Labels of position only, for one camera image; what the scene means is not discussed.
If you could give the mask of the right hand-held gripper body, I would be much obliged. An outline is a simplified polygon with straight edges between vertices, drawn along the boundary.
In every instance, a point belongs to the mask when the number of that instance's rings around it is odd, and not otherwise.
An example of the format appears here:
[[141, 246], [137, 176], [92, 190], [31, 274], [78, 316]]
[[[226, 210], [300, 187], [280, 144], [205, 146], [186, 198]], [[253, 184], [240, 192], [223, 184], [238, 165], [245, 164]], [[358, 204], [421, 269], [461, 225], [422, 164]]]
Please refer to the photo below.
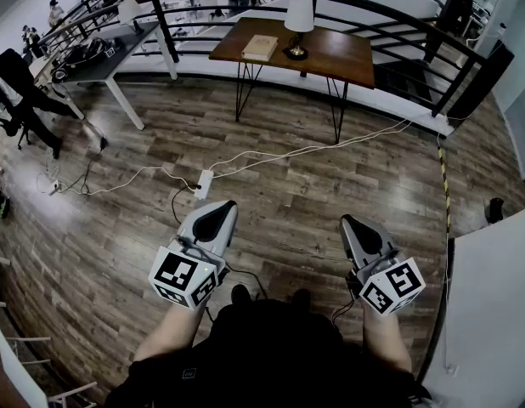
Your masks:
[[397, 249], [346, 277], [354, 298], [362, 299], [378, 315], [391, 315], [411, 303], [426, 287], [413, 258]]

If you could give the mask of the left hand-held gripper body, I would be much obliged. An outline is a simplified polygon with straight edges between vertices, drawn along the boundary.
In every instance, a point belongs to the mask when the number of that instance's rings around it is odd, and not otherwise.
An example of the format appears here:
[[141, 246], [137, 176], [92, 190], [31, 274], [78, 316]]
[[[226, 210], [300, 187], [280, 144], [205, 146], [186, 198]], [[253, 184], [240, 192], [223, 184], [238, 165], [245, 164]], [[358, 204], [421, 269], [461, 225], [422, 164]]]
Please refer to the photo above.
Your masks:
[[196, 311], [229, 272], [223, 258], [228, 246], [229, 236], [224, 234], [208, 242], [176, 234], [168, 246], [159, 248], [149, 282], [161, 298]]

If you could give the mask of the white shade table lamp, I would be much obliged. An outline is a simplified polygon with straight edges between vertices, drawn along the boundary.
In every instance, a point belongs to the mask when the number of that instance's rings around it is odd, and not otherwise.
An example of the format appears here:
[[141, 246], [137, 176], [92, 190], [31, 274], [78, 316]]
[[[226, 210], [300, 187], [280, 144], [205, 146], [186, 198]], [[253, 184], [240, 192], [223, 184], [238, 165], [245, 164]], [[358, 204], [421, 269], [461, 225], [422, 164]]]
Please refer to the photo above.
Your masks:
[[284, 27], [294, 33], [289, 45], [283, 50], [291, 60], [305, 60], [308, 51], [301, 42], [305, 33], [313, 30], [313, 0], [290, 0], [286, 12]]

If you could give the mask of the person's left forearm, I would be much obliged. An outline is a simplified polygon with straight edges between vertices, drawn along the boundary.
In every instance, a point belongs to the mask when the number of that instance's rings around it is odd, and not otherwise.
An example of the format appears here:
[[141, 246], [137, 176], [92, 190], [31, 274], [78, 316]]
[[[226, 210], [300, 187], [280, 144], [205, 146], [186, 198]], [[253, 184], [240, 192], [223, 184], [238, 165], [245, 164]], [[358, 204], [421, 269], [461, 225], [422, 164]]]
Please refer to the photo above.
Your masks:
[[193, 344], [202, 319], [203, 310], [191, 310], [173, 304], [159, 325], [141, 342], [133, 361], [170, 354]]

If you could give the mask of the person's right forearm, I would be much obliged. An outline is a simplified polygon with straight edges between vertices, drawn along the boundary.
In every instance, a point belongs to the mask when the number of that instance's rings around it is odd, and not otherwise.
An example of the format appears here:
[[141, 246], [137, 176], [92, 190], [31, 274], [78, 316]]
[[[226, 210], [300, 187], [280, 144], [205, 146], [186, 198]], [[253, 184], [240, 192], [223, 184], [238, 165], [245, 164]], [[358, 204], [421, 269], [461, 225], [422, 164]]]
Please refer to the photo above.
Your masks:
[[412, 372], [412, 359], [400, 332], [395, 314], [379, 315], [362, 302], [363, 343], [370, 354], [384, 366], [396, 371]]

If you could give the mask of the white power strip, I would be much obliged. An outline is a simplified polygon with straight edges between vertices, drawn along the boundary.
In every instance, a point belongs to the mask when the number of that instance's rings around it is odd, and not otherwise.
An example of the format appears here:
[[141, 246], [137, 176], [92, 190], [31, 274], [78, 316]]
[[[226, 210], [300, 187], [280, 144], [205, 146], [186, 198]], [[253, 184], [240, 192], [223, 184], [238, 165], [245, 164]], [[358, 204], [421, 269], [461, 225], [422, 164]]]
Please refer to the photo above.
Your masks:
[[203, 170], [200, 174], [198, 184], [195, 186], [194, 195], [198, 200], [205, 200], [211, 188], [214, 172], [212, 170]]

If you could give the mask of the yellow black striped tape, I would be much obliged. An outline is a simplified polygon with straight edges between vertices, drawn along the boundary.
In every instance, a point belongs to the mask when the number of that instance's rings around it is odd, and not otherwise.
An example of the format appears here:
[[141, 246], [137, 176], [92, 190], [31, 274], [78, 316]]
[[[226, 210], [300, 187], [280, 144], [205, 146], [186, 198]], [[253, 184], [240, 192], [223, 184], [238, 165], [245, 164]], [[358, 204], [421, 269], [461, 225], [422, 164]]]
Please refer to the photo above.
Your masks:
[[444, 188], [444, 196], [445, 196], [445, 203], [446, 203], [446, 241], [448, 241], [449, 240], [450, 225], [451, 225], [449, 183], [448, 183], [447, 175], [446, 175], [446, 166], [445, 166], [445, 162], [444, 162], [444, 159], [443, 159], [443, 150], [442, 150], [442, 146], [440, 145], [439, 142], [437, 142], [437, 152], [438, 152], [438, 158], [439, 158], [440, 167], [441, 167], [441, 174], [442, 174], [443, 188]]

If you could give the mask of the black object on floor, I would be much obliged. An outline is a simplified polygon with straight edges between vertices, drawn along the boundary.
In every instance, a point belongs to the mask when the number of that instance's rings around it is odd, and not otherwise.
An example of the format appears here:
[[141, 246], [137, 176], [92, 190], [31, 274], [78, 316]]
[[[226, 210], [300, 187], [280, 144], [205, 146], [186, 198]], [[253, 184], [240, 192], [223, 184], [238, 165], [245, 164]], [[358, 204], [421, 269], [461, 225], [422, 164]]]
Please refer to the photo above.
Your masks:
[[489, 224], [496, 224], [504, 218], [502, 207], [504, 205], [504, 200], [495, 197], [492, 198], [488, 205], [484, 209], [484, 215]]

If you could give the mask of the person's body in black clothing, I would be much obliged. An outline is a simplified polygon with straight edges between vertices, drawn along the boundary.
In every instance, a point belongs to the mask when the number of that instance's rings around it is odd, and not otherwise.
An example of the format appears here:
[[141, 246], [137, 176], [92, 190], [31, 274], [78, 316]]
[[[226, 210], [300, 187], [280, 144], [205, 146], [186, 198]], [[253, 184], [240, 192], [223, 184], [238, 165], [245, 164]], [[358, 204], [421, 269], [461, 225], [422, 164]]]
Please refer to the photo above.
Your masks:
[[252, 299], [235, 286], [208, 337], [132, 362], [104, 408], [435, 408], [412, 372], [392, 370], [361, 343], [346, 342], [310, 309]]

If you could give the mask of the dark-topped table with white legs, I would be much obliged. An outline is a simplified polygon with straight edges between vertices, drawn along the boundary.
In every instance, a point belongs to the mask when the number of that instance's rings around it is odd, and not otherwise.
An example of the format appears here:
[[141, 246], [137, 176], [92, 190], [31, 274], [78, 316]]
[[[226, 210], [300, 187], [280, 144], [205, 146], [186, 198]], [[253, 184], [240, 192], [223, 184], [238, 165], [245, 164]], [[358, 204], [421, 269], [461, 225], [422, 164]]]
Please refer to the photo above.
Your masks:
[[136, 111], [132, 108], [125, 94], [119, 88], [115, 80], [115, 74], [120, 70], [121, 66], [125, 64], [138, 51], [138, 49], [141, 48], [152, 37], [156, 38], [171, 79], [177, 80], [178, 74], [176, 71], [176, 64], [174, 63], [172, 55], [168, 49], [167, 41], [162, 31], [161, 24], [158, 21], [146, 22], [141, 23], [140, 27], [142, 28], [141, 34], [135, 34], [130, 28], [125, 26], [104, 32], [104, 39], [119, 37], [124, 42], [123, 47], [115, 52], [111, 57], [104, 57], [97, 63], [87, 65], [80, 70], [68, 70], [68, 75], [63, 81], [63, 84], [70, 85], [73, 83], [90, 82], [104, 83], [115, 96], [116, 100], [126, 112], [135, 127], [138, 130], [143, 130], [144, 123], [141, 121]]

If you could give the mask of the black railing end panel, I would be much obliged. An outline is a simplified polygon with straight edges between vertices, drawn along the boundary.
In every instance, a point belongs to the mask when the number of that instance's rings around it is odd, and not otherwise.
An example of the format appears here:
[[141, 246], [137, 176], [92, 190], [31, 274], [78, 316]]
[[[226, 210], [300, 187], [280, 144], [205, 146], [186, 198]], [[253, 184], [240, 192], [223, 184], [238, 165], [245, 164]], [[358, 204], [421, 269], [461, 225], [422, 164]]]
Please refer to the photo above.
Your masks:
[[462, 95], [449, 109], [447, 118], [453, 122], [467, 119], [489, 94], [514, 57], [515, 55], [503, 41], [498, 39], [486, 63], [481, 66]]

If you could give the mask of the beige book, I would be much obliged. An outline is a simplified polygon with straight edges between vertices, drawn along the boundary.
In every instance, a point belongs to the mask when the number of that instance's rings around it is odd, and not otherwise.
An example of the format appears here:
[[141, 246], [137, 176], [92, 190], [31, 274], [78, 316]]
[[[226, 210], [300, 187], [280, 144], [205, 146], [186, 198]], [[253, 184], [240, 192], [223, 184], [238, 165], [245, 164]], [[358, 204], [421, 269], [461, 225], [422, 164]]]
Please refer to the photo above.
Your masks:
[[245, 60], [268, 62], [278, 46], [278, 38], [254, 35], [241, 53]]

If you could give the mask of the white metal rack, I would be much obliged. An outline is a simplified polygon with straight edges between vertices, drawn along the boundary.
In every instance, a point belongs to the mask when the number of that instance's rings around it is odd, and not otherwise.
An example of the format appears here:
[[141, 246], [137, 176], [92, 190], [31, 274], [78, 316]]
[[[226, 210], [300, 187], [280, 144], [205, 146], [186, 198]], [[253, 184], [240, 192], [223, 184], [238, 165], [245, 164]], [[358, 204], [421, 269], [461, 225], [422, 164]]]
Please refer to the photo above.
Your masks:
[[[1, 300], [0, 312], [5, 315], [11, 326], [16, 325], [14, 319], [8, 314], [7, 304]], [[13, 388], [30, 408], [68, 408], [69, 397], [79, 395], [98, 385], [97, 381], [92, 381], [69, 391], [47, 396], [26, 367], [33, 365], [45, 366], [51, 362], [51, 359], [38, 359], [37, 353], [32, 353], [35, 360], [20, 360], [19, 344], [28, 344], [27, 349], [30, 350], [32, 343], [48, 343], [51, 340], [51, 336], [26, 337], [20, 335], [18, 337], [6, 337], [0, 327], [0, 365], [2, 374], [9, 380]]]

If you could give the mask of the black metal railing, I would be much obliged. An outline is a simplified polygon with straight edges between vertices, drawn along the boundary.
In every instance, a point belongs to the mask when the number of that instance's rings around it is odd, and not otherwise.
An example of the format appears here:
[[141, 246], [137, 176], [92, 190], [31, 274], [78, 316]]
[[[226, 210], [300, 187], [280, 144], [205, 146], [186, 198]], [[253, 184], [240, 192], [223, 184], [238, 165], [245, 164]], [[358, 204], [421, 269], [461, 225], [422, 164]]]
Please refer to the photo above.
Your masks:
[[[212, 33], [219, 28], [233, 28], [233, 18], [225, 21], [195, 17], [189, 22], [168, 22], [169, 14], [198, 14], [217, 11], [218, 4], [200, 4], [172, 8], [170, 0], [137, 0], [142, 13], [132, 20], [138, 27], [157, 22], [169, 46], [172, 58], [182, 55], [209, 55], [202, 48], [186, 49], [185, 43], [215, 45], [222, 35]], [[363, 37], [370, 42], [375, 67], [375, 87], [410, 102], [425, 106], [433, 113], [441, 112], [474, 67], [487, 66], [489, 60], [447, 33], [449, 3], [440, 5], [435, 15], [416, 18], [396, 8], [372, 0], [311, 0], [314, 22], [319, 27], [339, 31], [350, 37]], [[261, 12], [268, 19], [284, 14], [270, 2], [261, 6], [235, 0], [223, 5], [234, 15]]]

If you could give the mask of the pile of black equipment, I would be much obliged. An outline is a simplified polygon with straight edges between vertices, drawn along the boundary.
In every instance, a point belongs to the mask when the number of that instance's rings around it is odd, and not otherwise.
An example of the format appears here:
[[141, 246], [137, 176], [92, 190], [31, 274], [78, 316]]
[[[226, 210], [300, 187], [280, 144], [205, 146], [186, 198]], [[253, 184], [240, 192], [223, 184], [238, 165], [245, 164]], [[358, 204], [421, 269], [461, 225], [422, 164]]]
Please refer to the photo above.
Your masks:
[[87, 43], [76, 45], [65, 56], [62, 64], [52, 72], [53, 80], [62, 82], [95, 67], [108, 57], [110, 49], [115, 52], [112, 42], [98, 37], [92, 38]]

